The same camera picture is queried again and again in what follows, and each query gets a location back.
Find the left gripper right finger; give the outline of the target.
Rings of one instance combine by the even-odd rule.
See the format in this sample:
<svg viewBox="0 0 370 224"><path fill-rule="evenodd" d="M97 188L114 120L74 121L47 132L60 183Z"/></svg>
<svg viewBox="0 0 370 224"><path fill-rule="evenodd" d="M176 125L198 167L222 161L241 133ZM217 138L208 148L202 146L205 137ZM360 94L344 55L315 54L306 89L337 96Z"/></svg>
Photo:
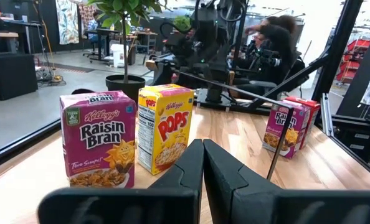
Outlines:
<svg viewBox="0 0 370 224"><path fill-rule="evenodd" d="M370 190L288 190L210 139L204 180L214 224L370 224Z"/></svg>

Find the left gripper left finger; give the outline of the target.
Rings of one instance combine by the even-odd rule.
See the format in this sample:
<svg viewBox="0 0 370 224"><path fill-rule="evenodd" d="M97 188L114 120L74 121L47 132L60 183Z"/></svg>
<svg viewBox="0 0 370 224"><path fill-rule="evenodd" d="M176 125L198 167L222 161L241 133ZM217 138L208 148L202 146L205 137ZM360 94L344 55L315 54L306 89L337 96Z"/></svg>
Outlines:
<svg viewBox="0 0 370 224"><path fill-rule="evenodd" d="M204 145L195 139L147 189L71 187L46 195L40 224L198 224Z"/></svg>

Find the yellow Pops cereal box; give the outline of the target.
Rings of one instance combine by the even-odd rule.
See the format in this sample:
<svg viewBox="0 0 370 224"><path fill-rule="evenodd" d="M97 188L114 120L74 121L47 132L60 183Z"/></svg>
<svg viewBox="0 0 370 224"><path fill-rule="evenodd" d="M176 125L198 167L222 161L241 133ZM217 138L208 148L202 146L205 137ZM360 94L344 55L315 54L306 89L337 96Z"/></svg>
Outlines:
<svg viewBox="0 0 370 224"><path fill-rule="evenodd" d="M156 175L186 150L194 91L176 84L146 86L138 93L138 163Z"/></svg>

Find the purple Raisin Bran cereal box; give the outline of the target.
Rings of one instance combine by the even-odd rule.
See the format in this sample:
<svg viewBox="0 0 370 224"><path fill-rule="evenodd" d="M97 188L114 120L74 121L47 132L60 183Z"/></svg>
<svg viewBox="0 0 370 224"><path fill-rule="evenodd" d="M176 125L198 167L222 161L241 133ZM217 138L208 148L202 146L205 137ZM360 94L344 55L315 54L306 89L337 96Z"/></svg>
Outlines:
<svg viewBox="0 0 370 224"><path fill-rule="evenodd" d="M301 147L301 141L305 135L308 118L310 117L309 107L292 101L283 100L282 103L291 105L294 108L292 118L285 134L285 139L280 150L280 155L291 159ZM288 114L288 108L273 105L263 137L263 147L275 152L283 132Z"/></svg>
<svg viewBox="0 0 370 224"><path fill-rule="evenodd" d="M136 103L122 91L60 97L65 170L72 187L132 188Z"/></svg>

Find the red cereal box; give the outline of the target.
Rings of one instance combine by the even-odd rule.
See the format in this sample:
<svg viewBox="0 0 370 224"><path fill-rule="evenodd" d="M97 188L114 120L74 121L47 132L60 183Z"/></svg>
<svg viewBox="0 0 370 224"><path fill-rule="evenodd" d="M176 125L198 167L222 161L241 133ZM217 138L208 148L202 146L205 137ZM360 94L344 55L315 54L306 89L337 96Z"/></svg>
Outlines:
<svg viewBox="0 0 370 224"><path fill-rule="evenodd" d="M311 133L313 123L315 122L316 116L320 110L320 104L314 100L306 100L306 99L295 97L295 96L288 96L285 98L285 100L303 105L305 108L308 108L310 111L309 115L305 116L306 126L305 126L304 134L301 139L301 145L300 145L300 149L303 149L303 147L308 142L308 136Z"/></svg>

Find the green plant in black pot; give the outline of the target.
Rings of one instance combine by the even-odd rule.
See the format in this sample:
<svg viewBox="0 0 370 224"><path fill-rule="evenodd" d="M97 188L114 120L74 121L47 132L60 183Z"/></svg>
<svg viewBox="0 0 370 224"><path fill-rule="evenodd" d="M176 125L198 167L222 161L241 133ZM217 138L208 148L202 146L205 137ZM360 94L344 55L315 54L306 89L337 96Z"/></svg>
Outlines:
<svg viewBox="0 0 370 224"><path fill-rule="evenodd" d="M114 25L119 29L123 44L124 74L106 77L106 86L110 91L120 90L133 100L138 99L138 91L145 86L145 79L128 73L128 46L126 38L130 26L139 25L140 19L148 20L150 11L162 12L168 0L87 0L87 4L96 5L107 18L102 27Z"/></svg>

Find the black equipment box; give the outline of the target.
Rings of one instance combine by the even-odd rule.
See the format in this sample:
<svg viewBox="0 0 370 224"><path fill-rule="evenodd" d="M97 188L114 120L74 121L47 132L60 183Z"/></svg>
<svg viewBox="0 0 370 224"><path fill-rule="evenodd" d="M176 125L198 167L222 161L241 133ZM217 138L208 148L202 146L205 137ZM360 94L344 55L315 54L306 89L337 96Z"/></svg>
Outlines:
<svg viewBox="0 0 370 224"><path fill-rule="evenodd" d="M370 121L343 115L332 116L334 136L364 162L370 161Z"/></svg>

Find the white bin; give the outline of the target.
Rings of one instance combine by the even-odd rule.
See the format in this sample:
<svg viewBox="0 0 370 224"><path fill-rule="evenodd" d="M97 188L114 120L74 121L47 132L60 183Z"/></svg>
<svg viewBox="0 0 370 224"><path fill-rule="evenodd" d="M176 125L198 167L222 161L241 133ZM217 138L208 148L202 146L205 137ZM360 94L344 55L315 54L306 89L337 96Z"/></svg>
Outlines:
<svg viewBox="0 0 370 224"><path fill-rule="evenodd" d="M125 56L128 51L123 44L112 44L110 50L113 52L113 66L116 68L123 68L125 66Z"/></svg>

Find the person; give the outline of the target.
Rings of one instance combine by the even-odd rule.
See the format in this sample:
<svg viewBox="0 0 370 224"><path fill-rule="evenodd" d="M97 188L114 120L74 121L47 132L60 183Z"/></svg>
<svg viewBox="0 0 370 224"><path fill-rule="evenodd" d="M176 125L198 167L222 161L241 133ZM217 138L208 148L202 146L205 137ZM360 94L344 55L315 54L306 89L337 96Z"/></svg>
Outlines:
<svg viewBox="0 0 370 224"><path fill-rule="evenodd" d="M88 22L87 26L87 35L90 42L96 43L98 41L98 35L91 33L91 31L96 30L98 28L98 12L93 13L93 19Z"/></svg>
<svg viewBox="0 0 370 224"><path fill-rule="evenodd" d="M238 89L264 94L264 88L250 84L251 81L270 82L280 85L286 78L290 78L303 68L305 63L300 54L295 50L292 34L296 29L294 17L282 15L279 17L271 16L263 22L252 25L245 29L245 34L257 33L255 44L261 46L267 40L271 43L270 50L278 52L281 60L277 67L269 68L266 74L253 75L250 78L235 78L232 85Z"/></svg>

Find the black desk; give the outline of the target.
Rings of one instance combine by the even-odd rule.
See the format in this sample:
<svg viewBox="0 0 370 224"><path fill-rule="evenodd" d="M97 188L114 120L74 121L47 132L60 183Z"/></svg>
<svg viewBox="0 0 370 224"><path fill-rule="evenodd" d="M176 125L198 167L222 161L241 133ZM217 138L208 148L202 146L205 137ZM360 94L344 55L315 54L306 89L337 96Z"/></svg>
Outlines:
<svg viewBox="0 0 370 224"><path fill-rule="evenodd" d="M95 30L86 31L85 33L87 34L87 36L89 36L90 34L97 36L97 42L92 41L92 44L97 43L98 51L97 51L97 54L93 52L92 54L88 56L90 62L93 62L94 60L101 61L101 62L107 62L108 60L105 59L105 57L110 56L110 41L111 41L110 35L119 34L120 32L117 30L97 28ZM105 38L105 45L104 45L105 55L104 56L102 56L102 37Z"/></svg>

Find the red storage rack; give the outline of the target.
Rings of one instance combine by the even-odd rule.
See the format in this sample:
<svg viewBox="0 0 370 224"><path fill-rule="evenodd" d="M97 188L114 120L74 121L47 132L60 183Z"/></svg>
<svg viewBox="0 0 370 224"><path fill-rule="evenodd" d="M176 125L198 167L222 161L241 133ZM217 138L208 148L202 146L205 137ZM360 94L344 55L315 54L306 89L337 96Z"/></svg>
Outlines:
<svg viewBox="0 0 370 224"><path fill-rule="evenodd" d="M370 46L369 39L356 39L346 46L335 79L350 84Z"/></svg>

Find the black cabinet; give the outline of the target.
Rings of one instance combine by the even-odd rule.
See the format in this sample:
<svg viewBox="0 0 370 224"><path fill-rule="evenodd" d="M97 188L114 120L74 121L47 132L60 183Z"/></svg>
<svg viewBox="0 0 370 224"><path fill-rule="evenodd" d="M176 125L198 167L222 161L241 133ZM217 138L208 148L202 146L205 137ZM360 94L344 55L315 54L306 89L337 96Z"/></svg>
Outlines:
<svg viewBox="0 0 370 224"><path fill-rule="evenodd" d="M34 56L0 53L0 100L38 90Z"/></svg>

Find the red patterned hanging cloth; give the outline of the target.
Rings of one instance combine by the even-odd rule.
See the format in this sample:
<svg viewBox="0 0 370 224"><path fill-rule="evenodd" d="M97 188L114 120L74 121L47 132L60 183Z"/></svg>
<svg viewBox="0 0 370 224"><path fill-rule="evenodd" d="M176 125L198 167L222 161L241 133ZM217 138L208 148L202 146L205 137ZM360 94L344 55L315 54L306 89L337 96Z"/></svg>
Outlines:
<svg viewBox="0 0 370 224"><path fill-rule="evenodd" d="M96 11L96 8L93 5L80 3L78 9L80 11L82 30L87 30L88 23L93 19L93 13Z"/></svg>

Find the leaf patterned hanging cloth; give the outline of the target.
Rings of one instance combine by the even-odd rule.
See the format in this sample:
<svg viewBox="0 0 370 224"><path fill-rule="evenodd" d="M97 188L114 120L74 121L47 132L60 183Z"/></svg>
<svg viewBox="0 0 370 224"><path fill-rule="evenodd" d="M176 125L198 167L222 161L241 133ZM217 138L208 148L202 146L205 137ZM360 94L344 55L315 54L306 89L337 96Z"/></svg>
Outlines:
<svg viewBox="0 0 370 224"><path fill-rule="evenodd" d="M59 28L59 44L78 44L77 5L70 0L55 0L55 5Z"/></svg>

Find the wooden top desk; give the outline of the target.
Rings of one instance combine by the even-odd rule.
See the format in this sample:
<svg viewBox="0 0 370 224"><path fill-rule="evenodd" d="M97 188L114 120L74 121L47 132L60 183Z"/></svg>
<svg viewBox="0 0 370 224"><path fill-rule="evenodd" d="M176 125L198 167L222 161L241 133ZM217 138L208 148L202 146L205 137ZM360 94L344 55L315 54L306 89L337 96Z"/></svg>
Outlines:
<svg viewBox="0 0 370 224"><path fill-rule="evenodd" d="M31 48L29 46L29 29L36 28L42 30L42 26L38 22L24 22L19 20L7 20L0 18L0 40L8 38L8 49L11 52L16 52L13 49L14 41L19 43L19 50L25 54L29 54Z"/></svg>

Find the black aluminium rig frame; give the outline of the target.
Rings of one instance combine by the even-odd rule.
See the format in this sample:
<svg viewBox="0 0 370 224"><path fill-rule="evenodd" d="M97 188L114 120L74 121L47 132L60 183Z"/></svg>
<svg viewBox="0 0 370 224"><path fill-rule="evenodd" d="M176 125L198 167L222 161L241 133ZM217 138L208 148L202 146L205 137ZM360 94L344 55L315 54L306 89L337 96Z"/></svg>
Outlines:
<svg viewBox="0 0 370 224"><path fill-rule="evenodd" d="M318 78L318 82L315 86L315 90L312 95L313 100L324 100L324 94L329 92L330 80L334 77L334 64L340 60L341 47L346 45L346 38L351 35L351 23L356 20L357 12L362 6L363 0L345 0L345 6L343 7L340 18L335 28L334 39L330 46L324 49L323 53L309 66L298 72L294 77L285 81L278 87L270 90L264 96L269 97L273 94L278 93L285 87L288 87L290 82L294 79L299 78L303 75L308 75L316 70L322 69L322 74ZM247 102L238 102L233 104L229 109L244 114L257 114L262 116L268 115L268 104L269 102L258 101L256 106L251 108L247 105ZM324 108L318 113L318 119L315 121L315 126L324 132L324 124L332 119L332 114L324 112ZM60 119L56 119L45 126L20 137L5 146L0 147L0 166L7 160L16 157L20 153L28 150L35 144L45 140L47 137L53 135L60 129Z"/></svg>

